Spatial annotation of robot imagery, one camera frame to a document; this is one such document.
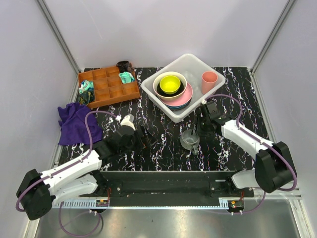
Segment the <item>grey ceramic mug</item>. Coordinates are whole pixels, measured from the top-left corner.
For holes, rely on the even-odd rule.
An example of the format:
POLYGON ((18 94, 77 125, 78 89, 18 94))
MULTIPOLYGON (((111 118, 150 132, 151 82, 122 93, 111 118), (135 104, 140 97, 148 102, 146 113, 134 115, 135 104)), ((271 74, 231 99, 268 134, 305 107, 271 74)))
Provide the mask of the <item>grey ceramic mug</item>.
POLYGON ((197 134, 195 134, 192 130, 189 129, 182 133, 180 143, 184 149, 191 151, 193 155, 198 154, 198 145, 200 143, 200 137, 197 134))

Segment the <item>black saucer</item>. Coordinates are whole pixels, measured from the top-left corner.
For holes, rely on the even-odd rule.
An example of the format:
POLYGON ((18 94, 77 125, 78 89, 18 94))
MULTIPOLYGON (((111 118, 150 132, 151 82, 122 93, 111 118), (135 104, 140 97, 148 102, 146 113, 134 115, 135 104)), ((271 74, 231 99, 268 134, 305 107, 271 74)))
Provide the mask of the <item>black saucer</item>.
POLYGON ((183 84, 182 81, 180 82, 180 87, 179 87, 179 89, 178 89, 175 93, 173 93, 173 94, 167 94, 167 93, 165 93, 165 92, 161 89, 160 85, 159 85, 159 84, 157 85, 157 92, 158 92, 160 95, 164 96, 164 97, 173 97, 173 96, 180 95, 180 94, 184 91, 184 89, 185 89, 185 88, 184 88, 184 84, 183 84))

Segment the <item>cream white bowl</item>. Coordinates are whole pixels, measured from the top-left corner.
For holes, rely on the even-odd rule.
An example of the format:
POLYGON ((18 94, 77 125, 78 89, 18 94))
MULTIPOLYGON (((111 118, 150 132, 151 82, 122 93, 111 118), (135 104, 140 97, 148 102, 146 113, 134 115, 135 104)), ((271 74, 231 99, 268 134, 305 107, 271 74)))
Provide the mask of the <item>cream white bowl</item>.
POLYGON ((185 92, 185 90, 186 90, 186 87, 187 87, 187 80, 186 80, 186 78, 185 78, 182 74, 180 74, 180 73, 178 73, 178 72, 174 72, 174 71, 168 71, 168 72, 165 72, 165 73, 160 74, 159 76, 157 76, 157 77, 155 78, 155 80, 154 80, 154 82, 153 82, 153 89, 154 89, 155 94, 156 94, 159 98, 164 99, 164 100, 167 100, 167 101, 173 101, 173 100, 178 99, 179 97, 181 97, 181 96, 184 94, 184 92, 185 92), (165 76, 168 76, 168 75, 177 76, 177 77, 180 79, 180 81, 183 82, 185 89, 184 89, 184 91, 183 91, 180 95, 173 96, 173 97, 164 97, 164 96, 160 95, 160 94, 157 92, 157 85, 160 83, 160 81, 161 81, 165 76))

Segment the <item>translucent white plastic bin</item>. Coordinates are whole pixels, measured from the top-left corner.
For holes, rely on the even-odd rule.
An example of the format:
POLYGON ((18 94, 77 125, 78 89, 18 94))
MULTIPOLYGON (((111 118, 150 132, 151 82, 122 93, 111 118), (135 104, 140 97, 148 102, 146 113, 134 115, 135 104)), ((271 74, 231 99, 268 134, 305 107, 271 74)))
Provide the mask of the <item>translucent white plastic bin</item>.
POLYGON ((145 79, 142 84, 142 90, 147 94, 148 98, 161 109, 173 122, 181 122, 185 117, 187 117, 192 111, 194 111, 201 102, 210 95, 216 93, 216 91, 225 84, 225 77, 208 66, 206 63, 201 61, 193 54, 183 54, 176 60, 172 61, 167 66, 163 67, 160 71, 153 74, 152 76, 145 79), (153 89, 153 83, 155 78, 160 74, 175 71, 182 74, 193 88, 193 96, 190 104, 184 109, 178 111, 170 110, 159 98, 156 96, 153 89), (202 93, 202 75, 207 71, 212 71, 218 76, 218 80, 215 86, 206 94, 202 93))

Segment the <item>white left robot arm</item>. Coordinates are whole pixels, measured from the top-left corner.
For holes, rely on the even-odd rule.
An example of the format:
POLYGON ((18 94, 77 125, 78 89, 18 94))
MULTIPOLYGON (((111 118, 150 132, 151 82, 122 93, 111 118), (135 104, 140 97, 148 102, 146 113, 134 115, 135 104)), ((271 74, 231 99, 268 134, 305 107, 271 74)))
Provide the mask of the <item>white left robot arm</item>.
POLYGON ((32 221, 47 214, 53 205, 70 198, 92 193, 102 196, 107 184, 99 170, 130 151, 148 151, 156 142, 144 126, 133 129, 124 125, 61 166, 43 172, 32 169, 18 188, 16 209, 25 212, 32 221))

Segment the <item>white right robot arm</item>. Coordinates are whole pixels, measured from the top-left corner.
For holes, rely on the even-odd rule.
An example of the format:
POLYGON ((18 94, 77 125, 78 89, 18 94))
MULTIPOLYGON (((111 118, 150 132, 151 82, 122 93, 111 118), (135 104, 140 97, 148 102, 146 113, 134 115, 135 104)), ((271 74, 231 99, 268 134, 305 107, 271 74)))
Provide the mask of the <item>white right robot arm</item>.
POLYGON ((234 142, 254 159, 254 169, 236 172, 231 181, 225 184, 229 196, 237 196, 247 187, 258 187, 266 193, 272 193, 284 190, 289 182, 297 185, 292 156, 284 142, 274 143, 260 137, 230 114, 222 114, 213 102, 196 109, 192 133, 201 137, 220 135, 234 142))

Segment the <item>pink plastic cup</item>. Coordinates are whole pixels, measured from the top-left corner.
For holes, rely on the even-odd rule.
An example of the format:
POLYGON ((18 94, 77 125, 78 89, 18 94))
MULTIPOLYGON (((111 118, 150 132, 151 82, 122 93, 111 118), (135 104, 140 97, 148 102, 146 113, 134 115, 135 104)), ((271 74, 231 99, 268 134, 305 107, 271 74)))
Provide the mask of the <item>pink plastic cup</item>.
POLYGON ((212 71, 204 72, 202 75, 202 93, 206 94, 214 88, 218 75, 212 71))

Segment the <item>teal ceramic floral plate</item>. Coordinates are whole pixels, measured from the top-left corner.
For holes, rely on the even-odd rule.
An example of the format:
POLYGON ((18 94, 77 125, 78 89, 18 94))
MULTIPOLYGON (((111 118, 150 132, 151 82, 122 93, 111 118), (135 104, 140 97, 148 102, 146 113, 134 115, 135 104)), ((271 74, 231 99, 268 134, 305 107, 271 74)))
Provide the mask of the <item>teal ceramic floral plate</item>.
POLYGON ((188 106, 189 106, 188 104, 184 104, 184 105, 181 105, 178 107, 176 107, 176 106, 167 106, 167 107, 172 111, 179 111, 179 110, 187 108, 188 106))

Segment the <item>pink plastic plate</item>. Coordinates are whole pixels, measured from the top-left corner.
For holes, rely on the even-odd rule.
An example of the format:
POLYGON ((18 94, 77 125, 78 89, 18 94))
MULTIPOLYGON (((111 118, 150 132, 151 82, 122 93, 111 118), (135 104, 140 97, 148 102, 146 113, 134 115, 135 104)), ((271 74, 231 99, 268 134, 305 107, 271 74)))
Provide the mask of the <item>pink plastic plate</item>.
POLYGON ((192 96, 193 96, 193 88, 190 83, 187 83, 186 90, 181 97, 173 101, 166 101, 163 99, 161 99, 161 101, 169 107, 181 107, 183 105, 189 104, 192 99, 192 96))

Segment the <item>yellow plastic bowl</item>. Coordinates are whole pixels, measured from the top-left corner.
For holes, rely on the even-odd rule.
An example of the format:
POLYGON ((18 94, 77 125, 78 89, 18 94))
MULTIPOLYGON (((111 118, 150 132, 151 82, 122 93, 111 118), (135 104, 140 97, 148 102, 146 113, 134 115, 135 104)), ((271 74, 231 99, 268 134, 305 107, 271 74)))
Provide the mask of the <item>yellow plastic bowl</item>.
POLYGON ((159 86, 164 93, 171 95, 179 90, 181 82, 177 76, 168 75, 160 81, 159 86))

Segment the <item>blue dotted scalloped plate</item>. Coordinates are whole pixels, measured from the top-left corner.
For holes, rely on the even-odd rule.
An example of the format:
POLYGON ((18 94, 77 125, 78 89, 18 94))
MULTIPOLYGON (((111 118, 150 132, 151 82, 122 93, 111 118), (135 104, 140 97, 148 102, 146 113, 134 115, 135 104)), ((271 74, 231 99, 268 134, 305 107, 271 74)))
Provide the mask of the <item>blue dotted scalloped plate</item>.
POLYGON ((172 111, 176 111, 176 110, 181 110, 185 107, 187 107, 188 105, 190 104, 190 102, 187 102, 186 104, 183 104, 181 106, 170 106, 170 105, 167 105, 165 104, 169 109, 171 109, 172 111))

